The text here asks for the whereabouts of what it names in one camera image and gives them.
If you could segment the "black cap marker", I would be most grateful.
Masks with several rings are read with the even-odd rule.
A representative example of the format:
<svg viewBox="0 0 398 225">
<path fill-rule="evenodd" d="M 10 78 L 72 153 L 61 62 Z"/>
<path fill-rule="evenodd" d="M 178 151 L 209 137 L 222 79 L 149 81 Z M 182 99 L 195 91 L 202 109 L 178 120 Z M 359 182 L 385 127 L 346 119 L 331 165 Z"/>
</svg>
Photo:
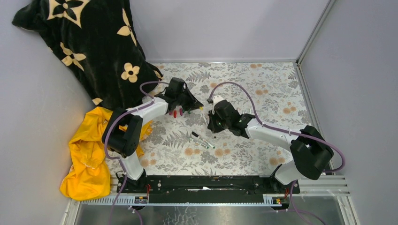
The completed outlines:
<svg viewBox="0 0 398 225">
<path fill-rule="evenodd" d="M 201 141 L 203 141 L 204 143 L 206 143 L 210 148 L 215 149 L 215 146 L 213 144 L 211 144 L 209 141 L 207 141 L 206 139 L 204 139 L 202 136 L 200 136 L 199 134 L 195 133 L 195 132 L 191 132 L 191 134 L 193 136 L 195 136 L 196 138 L 200 139 Z"/>
</svg>

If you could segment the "yellow cap marker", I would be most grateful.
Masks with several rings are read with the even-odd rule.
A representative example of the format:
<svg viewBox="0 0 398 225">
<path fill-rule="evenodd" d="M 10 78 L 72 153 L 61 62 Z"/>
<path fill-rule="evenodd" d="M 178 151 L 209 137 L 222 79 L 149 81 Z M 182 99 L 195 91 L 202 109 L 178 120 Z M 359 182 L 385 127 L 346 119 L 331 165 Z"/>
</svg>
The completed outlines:
<svg viewBox="0 0 398 225">
<path fill-rule="evenodd" d="M 205 112 L 204 112 L 203 107 L 201 106 L 199 109 L 200 109 L 200 111 L 201 111 L 201 116 L 202 116 L 202 118 L 203 118 L 203 120 L 204 120 L 204 123 L 205 123 L 205 128 L 207 129 L 207 131 L 210 131 L 210 132 L 211 132 L 212 137 L 215 139 L 216 137 L 215 137 L 213 131 L 211 131 L 211 130 L 209 130 L 209 129 L 207 128 L 207 126 L 208 126 L 208 121 L 207 121 L 207 118 L 206 118 L 206 115 L 205 115 Z"/>
</svg>

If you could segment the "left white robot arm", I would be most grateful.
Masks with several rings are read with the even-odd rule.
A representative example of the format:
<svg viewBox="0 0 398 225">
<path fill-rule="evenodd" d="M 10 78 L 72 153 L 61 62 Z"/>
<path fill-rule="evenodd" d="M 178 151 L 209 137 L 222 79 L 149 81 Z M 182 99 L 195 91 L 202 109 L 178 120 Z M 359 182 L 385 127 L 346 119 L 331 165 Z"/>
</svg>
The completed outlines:
<svg viewBox="0 0 398 225">
<path fill-rule="evenodd" d="M 128 180 L 128 187 L 135 193 L 145 188 L 144 168 L 139 162 L 136 153 L 142 127 L 163 116 L 178 106 L 184 112 L 199 109 L 203 104 L 197 100 L 188 89 L 186 82 L 180 78 L 172 78 L 165 89 L 151 97 L 147 103 L 139 106 L 113 111 L 110 121 L 102 136 L 106 157 L 108 151 L 117 153 L 115 157 Z"/>
</svg>

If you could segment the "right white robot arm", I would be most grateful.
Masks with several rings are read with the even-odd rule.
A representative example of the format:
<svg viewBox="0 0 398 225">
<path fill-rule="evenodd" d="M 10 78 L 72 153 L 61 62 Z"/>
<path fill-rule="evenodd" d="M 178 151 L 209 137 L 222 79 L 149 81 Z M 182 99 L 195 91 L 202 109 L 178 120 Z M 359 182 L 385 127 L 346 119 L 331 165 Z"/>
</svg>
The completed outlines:
<svg viewBox="0 0 398 225">
<path fill-rule="evenodd" d="M 318 130 L 312 126 L 289 131 L 260 123 L 255 115 L 240 114 L 222 97 L 215 97 L 209 103 L 213 108 L 208 112 L 207 128 L 212 132 L 228 130 L 235 136 L 266 141 L 290 151 L 293 160 L 279 165 L 269 180 L 269 187 L 275 193 L 283 192 L 288 184 L 303 177 L 317 180 L 334 155 Z"/>
</svg>

